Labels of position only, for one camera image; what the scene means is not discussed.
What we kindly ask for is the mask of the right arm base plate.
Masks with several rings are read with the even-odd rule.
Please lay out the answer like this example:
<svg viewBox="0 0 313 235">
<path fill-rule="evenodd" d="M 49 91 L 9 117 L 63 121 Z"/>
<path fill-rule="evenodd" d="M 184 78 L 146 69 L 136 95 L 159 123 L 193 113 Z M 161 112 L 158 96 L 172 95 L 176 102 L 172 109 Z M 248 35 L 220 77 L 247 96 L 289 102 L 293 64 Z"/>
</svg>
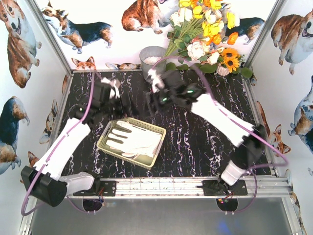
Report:
<svg viewBox="0 0 313 235">
<path fill-rule="evenodd" d="M 201 188 L 205 196 L 246 196 L 248 194 L 246 183 L 244 180 L 238 180 L 234 185 L 230 186 L 223 180 L 203 180 Z"/>
</svg>

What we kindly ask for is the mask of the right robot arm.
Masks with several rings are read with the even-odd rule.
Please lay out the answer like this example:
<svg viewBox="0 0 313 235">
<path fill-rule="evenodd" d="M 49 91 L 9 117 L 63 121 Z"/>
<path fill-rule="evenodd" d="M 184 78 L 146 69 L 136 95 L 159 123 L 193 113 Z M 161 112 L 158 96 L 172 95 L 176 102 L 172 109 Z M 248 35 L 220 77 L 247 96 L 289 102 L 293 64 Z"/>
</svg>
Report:
<svg viewBox="0 0 313 235">
<path fill-rule="evenodd" d="M 262 125 L 254 126 L 238 118 L 198 83 L 183 81 L 177 70 L 158 73 L 149 69 L 146 81 L 152 88 L 146 94 L 150 114 L 164 111 L 171 105 L 189 109 L 222 132 L 236 147 L 220 175 L 226 185 L 236 184 L 261 157 L 266 134 Z"/>
</svg>

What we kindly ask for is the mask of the yellow-green storage basket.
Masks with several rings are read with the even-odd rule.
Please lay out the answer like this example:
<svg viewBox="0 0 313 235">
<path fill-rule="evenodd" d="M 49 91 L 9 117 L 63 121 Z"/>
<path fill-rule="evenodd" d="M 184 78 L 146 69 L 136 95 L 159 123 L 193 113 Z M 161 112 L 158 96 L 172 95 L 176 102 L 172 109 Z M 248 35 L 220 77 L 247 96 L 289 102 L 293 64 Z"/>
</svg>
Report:
<svg viewBox="0 0 313 235">
<path fill-rule="evenodd" d="M 104 153 L 150 170 L 157 159 L 166 130 L 127 117 L 110 121 L 97 148 Z"/>
</svg>

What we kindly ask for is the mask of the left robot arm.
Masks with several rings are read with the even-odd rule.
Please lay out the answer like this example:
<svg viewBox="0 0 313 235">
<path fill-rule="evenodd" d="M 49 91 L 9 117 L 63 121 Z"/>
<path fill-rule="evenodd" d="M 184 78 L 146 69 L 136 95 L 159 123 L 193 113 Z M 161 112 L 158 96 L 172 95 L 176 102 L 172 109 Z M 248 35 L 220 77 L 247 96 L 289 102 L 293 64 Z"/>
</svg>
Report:
<svg viewBox="0 0 313 235">
<path fill-rule="evenodd" d="M 120 81 L 103 78 L 92 81 L 89 100 L 86 105 L 77 105 L 73 117 L 70 117 L 52 146 L 33 165 L 25 166 L 21 171 L 26 189 L 21 212 L 25 211 L 30 196 L 55 207 L 71 194 L 95 195 L 100 191 L 100 177 L 92 172 L 62 176 L 72 154 L 91 131 L 97 115 L 123 114 L 123 103 L 120 98 Z"/>
</svg>

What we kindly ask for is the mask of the work glove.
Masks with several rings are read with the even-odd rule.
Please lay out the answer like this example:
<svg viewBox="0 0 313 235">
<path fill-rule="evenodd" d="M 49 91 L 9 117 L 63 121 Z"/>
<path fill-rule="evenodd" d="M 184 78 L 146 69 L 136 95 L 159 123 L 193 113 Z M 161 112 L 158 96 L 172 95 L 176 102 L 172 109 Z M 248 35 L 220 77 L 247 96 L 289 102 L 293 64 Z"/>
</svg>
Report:
<svg viewBox="0 0 313 235">
<path fill-rule="evenodd" d="M 146 155 L 152 158 L 161 137 L 159 133 L 119 120 L 116 127 L 108 134 L 106 145 L 122 151 L 124 157 L 134 158 L 137 155 Z"/>
</svg>

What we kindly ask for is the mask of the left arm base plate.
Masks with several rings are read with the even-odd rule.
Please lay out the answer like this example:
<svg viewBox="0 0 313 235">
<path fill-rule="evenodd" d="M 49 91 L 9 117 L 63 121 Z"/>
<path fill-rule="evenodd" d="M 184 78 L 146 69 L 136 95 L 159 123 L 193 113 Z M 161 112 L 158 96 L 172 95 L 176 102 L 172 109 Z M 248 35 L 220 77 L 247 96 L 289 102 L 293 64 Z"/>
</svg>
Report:
<svg viewBox="0 0 313 235">
<path fill-rule="evenodd" d="M 97 180 L 90 189 L 74 193 L 74 196 L 115 196 L 117 181 Z"/>
</svg>

